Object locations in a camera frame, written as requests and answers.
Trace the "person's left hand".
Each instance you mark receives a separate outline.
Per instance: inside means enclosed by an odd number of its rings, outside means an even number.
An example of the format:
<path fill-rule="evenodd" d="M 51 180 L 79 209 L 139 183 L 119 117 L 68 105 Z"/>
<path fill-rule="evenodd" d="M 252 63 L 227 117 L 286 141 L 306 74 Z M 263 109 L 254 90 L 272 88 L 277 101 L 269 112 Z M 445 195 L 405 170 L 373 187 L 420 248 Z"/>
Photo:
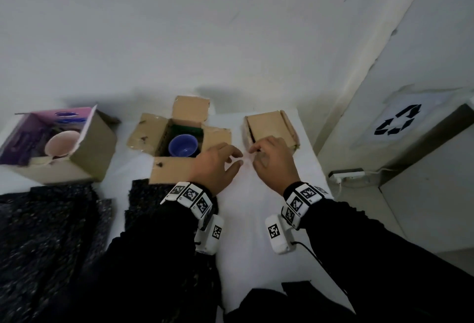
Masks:
<path fill-rule="evenodd" d="M 214 145 L 193 159 L 187 182 L 205 187 L 212 197 L 216 197 L 231 184 L 223 180 L 225 170 L 242 158 L 243 153 L 231 144 Z"/>

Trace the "open brown cardboard box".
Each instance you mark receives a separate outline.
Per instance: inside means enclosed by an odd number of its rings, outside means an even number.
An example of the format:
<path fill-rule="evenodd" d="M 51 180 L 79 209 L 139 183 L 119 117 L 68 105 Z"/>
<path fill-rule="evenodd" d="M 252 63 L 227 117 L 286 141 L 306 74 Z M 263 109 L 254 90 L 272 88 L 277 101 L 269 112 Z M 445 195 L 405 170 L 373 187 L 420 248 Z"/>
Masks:
<path fill-rule="evenodd" d="M 225 142 L 232 143 L 231 130 L 208 126 L 210 100 L 198 96 L 177 96 L 170 118 L 143 113 L 127 140 L 133 150 L 153 157 L 150 184 L 171 184 L 184 181 L 193 159 L 206 149 Z M 190 158 L 170 157 L 168 145 L 174 137 L 191 134 L 198 139 L 198 152 Z"/>

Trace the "white recycling symbol sign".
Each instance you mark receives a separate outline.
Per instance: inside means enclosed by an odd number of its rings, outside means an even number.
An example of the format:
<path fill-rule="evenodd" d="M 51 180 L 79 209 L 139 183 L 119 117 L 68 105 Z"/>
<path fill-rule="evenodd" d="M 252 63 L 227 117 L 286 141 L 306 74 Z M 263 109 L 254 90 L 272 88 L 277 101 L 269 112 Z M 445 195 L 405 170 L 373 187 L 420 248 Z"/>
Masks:
<path fill-rule="evenodd" d="M 364 88 L 358 111 L 352 112 L 345 135 L 352 134 L 352 149 L 388 145 L 407 136 L 437 110 L 453 101 L 468 99 L 472 94 L 474 86 L 416 88 L 405 85 L 391 91 L 374 86 Z"/>

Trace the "pink bowl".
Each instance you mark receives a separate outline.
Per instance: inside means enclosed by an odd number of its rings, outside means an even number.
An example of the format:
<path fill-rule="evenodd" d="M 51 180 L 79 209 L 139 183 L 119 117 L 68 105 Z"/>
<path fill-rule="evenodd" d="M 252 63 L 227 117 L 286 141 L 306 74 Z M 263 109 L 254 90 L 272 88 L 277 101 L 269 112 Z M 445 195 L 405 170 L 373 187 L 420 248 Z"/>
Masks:
<path fill-rule="evenodd" d="M 64 157 L 74 151 L 80 138 L 77 131 L 63 131 L 54 135 L 45 145 L 44 153 L 49 157 Z"/>

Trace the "cardboard box with purple flap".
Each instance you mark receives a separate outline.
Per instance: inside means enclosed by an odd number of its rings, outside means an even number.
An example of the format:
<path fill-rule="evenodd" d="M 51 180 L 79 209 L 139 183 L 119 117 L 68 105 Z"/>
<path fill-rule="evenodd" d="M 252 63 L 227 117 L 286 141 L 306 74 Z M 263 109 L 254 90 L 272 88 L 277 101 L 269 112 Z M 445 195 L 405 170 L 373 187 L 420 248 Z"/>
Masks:
<path fill-rule="evenodd" d="M 43 185 L 100 182 L 115 153 L 113 126 L 119 123 L 98 105 L 17 113 L 0 132 L 0 167 Z M 54 135 L 71 130 L 80 133 L 73 152 L 45 155 Z"/>

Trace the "dark speckled foam mat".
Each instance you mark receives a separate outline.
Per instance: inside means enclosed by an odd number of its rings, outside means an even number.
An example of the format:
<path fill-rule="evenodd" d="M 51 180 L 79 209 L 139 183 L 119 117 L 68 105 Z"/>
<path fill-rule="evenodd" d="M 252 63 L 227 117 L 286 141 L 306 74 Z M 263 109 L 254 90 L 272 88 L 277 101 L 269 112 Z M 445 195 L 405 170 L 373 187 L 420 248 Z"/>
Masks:
<path fill-rule="evenodd" d="M 112 202 L 91 184 L 0 194 L 0 323 L 29 323 L 105 251 Z"/>
<path fill-rule="evenodd" d="M 150 185 L 148 179 L 134 180 L 125 211 L 125 231 L 142 216 L 157 211 L 160 202 L 174 184 Z M 217 309 L 222 305 L 221 280 L 215 256 L 195 252 L 192 273 L 182 282 L 183 297 L 160 323 L 215 323 Z"/>

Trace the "grey waste bin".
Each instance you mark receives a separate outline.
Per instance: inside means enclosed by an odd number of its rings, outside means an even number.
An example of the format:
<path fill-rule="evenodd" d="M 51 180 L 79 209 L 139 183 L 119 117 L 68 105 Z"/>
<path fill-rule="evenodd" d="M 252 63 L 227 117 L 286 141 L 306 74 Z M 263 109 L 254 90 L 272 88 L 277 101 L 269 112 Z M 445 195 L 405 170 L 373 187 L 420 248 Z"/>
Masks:
<path fill-rule="evenodd" d="M 391 160 L 386 165 L 388 170 L 379 174 L 377 186 L 384 185 L 473 124 L 474 109 L 468 104 L 459 106 L 419 140 Z"/>

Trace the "blue bowl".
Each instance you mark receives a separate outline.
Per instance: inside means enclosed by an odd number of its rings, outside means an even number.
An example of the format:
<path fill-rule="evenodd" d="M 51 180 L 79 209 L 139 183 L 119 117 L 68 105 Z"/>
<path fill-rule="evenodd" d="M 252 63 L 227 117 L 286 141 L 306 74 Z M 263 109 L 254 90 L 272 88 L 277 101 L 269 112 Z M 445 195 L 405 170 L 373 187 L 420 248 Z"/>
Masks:
<path fill-rule="evenodd" d="M 198 152 L 198 139 L 191 134 L 177 135 L 168 145 L 170 157 L 190 158 Z"/>

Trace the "person's black clothing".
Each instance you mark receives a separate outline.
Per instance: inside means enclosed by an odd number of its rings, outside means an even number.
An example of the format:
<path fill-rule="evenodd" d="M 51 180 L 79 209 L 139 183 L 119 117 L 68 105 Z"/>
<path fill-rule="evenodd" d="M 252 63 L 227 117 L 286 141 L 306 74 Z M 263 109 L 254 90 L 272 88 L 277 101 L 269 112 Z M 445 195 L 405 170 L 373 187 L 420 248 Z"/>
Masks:
<path fill-rule="evenodd" d="M 253 288 L 224 323 L 359 323 L 356 314 L 325 297 L 310 281 L 285 282 L 283 292 Z"/>

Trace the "person's left forearm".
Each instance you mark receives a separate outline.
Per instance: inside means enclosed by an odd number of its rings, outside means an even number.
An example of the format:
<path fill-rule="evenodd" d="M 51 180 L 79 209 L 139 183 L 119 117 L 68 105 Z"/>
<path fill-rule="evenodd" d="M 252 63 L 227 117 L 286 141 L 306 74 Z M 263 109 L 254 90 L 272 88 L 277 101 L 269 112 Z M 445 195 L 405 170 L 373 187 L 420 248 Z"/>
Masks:
<path fill-rule="evenodd" d="M 174 201 L 141 216 L 88 272 L 68 323 L 215 323 L 215 270 L 200 286 L 197 227 Z"/>

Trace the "white marker wristband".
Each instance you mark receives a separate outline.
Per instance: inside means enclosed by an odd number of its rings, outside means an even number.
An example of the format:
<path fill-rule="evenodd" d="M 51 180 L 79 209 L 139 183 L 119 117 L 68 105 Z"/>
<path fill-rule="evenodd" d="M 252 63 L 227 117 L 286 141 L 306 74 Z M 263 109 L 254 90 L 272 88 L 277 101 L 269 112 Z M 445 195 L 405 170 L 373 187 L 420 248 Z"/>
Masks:
<path fill-rule="evenodd" d="M 199 220 L 205 220 L 212 210 L 213 203 L 203 188 L 191 182 L 178 182 L 160 202 L 177 202 L 191 210 Z"/>
<path fill-rule="evenodd" d="M 332 199 L 333 196 L 325 189 L 300 182 L 291 186 L 289 195 L 281 208 L 281 217 L 295 230 L 299 230 L 300 221 L 310 206 L 322 199 Z"/>

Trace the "closed brown cardboard box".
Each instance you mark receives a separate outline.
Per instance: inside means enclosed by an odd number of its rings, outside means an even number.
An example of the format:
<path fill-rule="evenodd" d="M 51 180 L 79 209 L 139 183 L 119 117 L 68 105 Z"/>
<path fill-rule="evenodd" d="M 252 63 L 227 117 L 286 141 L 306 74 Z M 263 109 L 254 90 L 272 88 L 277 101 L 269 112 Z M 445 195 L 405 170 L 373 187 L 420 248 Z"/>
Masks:
<path fill-rule="evenodd" d="M 283 110 L 245 116 L 242 132 L 246 150 L 267 136 L 284 139 L 292 154 L 300 146 L 297 132 Z"/>

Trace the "person's right hand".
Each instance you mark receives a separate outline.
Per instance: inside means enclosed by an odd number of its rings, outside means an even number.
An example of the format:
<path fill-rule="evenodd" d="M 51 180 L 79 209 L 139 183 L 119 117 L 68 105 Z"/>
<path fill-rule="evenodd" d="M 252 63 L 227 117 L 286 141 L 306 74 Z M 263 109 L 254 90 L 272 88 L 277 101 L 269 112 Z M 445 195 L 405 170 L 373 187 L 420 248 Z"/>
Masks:
<path fill-rule="evenodd" d="M 293 155 L 284 139 L 267 136 L 255 142 L 249 149 L 250 154 L 268 156 L 268 174 L 259 178 L 273 191 L 284 196 L 286 189 L 300 182 L 299 173 Z"/>

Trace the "white power strip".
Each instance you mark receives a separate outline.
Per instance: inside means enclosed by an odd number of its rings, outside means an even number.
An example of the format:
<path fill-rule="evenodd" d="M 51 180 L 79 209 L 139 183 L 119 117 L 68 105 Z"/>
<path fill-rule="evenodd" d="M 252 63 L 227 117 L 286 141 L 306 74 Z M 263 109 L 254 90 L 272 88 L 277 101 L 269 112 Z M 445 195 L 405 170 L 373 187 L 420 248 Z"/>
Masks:
<path fill-rule="evenodd" d="M 347 170 L 335 170 L 331 171 L 328 175 L 329 181 L 340 184 L 347 179 L 359 179 L 366 176 L 366 172 L 362 168 L 358 169 L 347 169 Z"/>

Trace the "person's right forearm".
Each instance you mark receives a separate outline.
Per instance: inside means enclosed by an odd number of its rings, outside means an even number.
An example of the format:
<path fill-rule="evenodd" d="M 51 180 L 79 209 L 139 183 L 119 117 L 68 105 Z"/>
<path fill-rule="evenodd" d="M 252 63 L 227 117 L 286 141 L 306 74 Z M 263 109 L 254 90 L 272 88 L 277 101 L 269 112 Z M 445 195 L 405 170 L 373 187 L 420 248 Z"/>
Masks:
<path fill-rule="evenodd" d="M 361 321 L 474 323 L 474 276 L 346 202 L 301 207 L 313 252 Z"/>

